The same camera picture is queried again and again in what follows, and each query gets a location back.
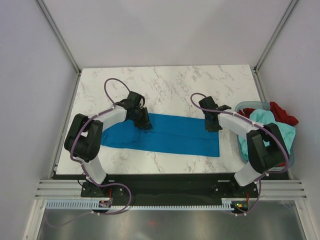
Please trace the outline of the blue t shirt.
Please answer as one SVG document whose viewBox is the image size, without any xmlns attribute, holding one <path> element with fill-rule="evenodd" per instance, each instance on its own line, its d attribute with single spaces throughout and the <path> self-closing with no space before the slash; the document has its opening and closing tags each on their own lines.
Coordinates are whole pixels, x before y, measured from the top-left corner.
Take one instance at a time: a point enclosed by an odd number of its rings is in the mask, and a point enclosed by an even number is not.
<svg viewBox="0 0 320 240">
<path fill-rule="evenodd" d="M 110 148 L 167 154 L 219 157 L 219 133 L 205 129 L 200 118 L 149 114 L 151 130 L 139 129 L 133 121 L 117 123 L 102 132 L 101 145 Z"/>
</svg>

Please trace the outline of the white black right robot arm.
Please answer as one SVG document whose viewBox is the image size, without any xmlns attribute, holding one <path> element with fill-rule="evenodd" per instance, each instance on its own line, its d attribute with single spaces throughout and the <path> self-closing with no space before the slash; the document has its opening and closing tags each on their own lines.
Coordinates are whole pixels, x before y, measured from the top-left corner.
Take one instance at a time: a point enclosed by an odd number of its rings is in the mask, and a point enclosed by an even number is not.
<svg viewBox="0 0 320 240">
<path fill-rule="evenodd" d="M 289 163 L 289 153 L 275 123 L 262 124 L 231 110 L 228 105 L 218 106 L 211 96 L 205 96 L 197 106 L 205 121 L 214 131 L 227 128 L 245 139 L 248 162 L 237 171 L 227 184 L 235 197 L 242 196 L 247 187 L 266 176 L 273 168 Z"/>
</svg>

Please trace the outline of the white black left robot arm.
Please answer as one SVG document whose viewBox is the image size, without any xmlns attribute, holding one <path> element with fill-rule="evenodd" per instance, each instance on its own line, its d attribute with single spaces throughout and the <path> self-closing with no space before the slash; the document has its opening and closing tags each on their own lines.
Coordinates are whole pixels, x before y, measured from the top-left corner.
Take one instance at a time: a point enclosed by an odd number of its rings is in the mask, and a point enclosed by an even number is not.
<svg viewBox="0 0 320 240">
<path fill-rule="evenodd" d="M 127 120 L 132 121 L 139 130 L 151 130 L 153 127 L 144 104 L 145 98 L 142 95 L 130 91 L 127 98 L 113 103 L 109 109 L 92 117 L 81 113 L 75 115 L 64 148 L 70 153 L 70 159 L 81 165 L 86 177 L 81 197 L 111 196 L 112 186 L 98 157 L 103 131 Z"/>
</svg>

